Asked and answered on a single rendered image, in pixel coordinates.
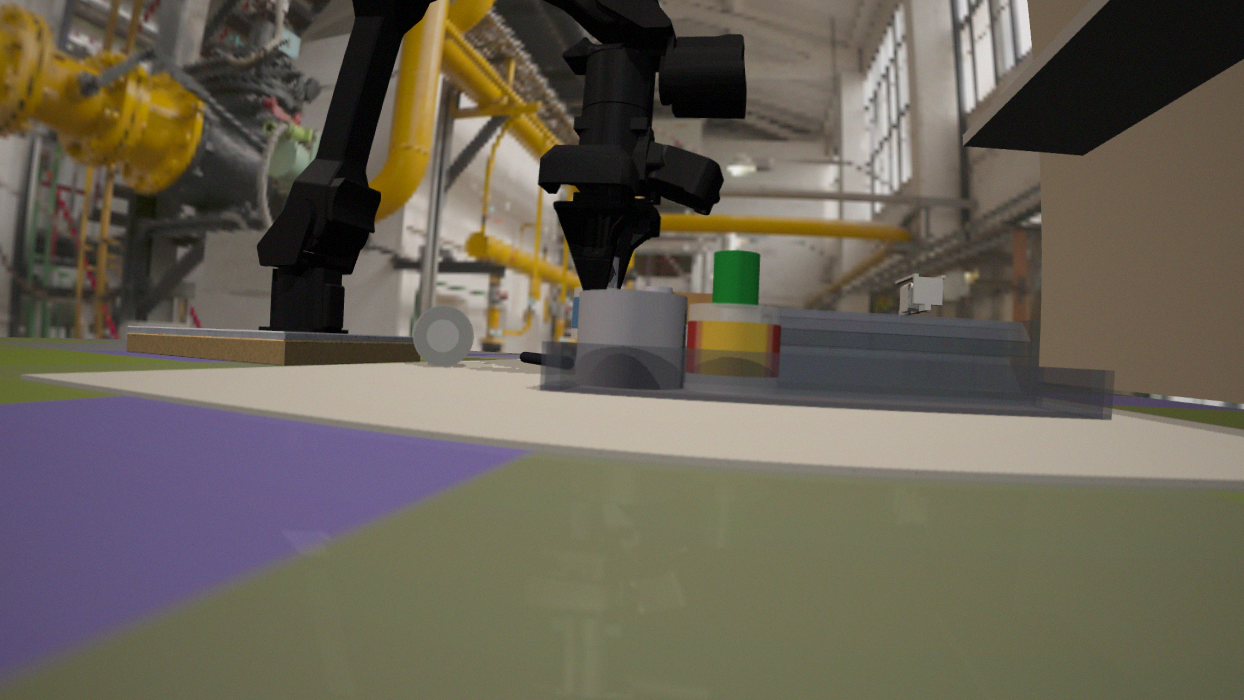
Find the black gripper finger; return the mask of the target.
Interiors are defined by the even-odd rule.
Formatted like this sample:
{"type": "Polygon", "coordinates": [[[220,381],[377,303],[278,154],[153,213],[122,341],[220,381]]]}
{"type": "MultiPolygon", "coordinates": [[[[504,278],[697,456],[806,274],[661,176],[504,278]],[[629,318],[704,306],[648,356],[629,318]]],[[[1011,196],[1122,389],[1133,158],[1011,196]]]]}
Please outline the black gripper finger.
{"type": "Polygon", "coordinates": [[[624,274],[627,271],[634,249],[638,247],[646,240],[653,237],[653,235],[654,233],[651,229],[642,229],[642,228],[626,228],[622,233],[620,233],[620,239],[615,252],[615,257],[620,259],[617,288],[621,288],[623,283],[624,274]]]}
{"type": "Polygon", "coordinates": [[[639,218],[629,203],[554,201],[583,290],[607,288],[620,233],[639,218]]]}

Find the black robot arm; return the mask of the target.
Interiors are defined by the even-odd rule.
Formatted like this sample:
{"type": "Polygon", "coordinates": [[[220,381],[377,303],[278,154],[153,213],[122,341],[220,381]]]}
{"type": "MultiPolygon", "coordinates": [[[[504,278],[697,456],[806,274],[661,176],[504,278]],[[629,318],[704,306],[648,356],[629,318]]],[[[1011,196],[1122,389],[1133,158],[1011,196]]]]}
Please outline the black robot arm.
{"type": "MultiPolygon", "coordinates": [[[[270,327],[264,331],[348,334],[345,286],[369,233],[381,193],[366,175],[396,57],[404,34],[437,0],[352,0],[355,26],[345,51],[316,158],[294,180],[281,215],[258,242],[259,264],[274,266],[270,327]]],[[[562,9],[587,37],[564,52],[585,75],[583,108],[615,102],[652,117],[656,73],[661,104],[680,118],[745,119],[741,34],[677,37],[658,0],[542,0],[562,9]]],[[[646,205],[661,196],[709,215],[720,200],[720,167],[707,155],[654,142],[648,127],[632,155],[646,205]],[[652,201],[651,201],[652,200],[652,201]]]]}

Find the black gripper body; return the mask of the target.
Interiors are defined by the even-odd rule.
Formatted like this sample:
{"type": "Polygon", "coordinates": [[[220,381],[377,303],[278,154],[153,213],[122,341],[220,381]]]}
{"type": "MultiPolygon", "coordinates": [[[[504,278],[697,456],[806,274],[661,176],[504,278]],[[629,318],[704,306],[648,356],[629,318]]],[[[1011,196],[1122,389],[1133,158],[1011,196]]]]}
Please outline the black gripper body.
{"type": "Polygon", "coordinates": [[[597,103],[573,116],[578,145],[554,145],[540,157],[539,182],[549,194],[557,194],[561,184],[576,187],[573,201],[629,203],[639,208],[639,218],[628,228],[651,229],[661,237],[661,215],[653,205],[651,182],[639,182],[639,170],[632,158],[639,134],[652,127],[652,114],[624,103],[597,103]]]}

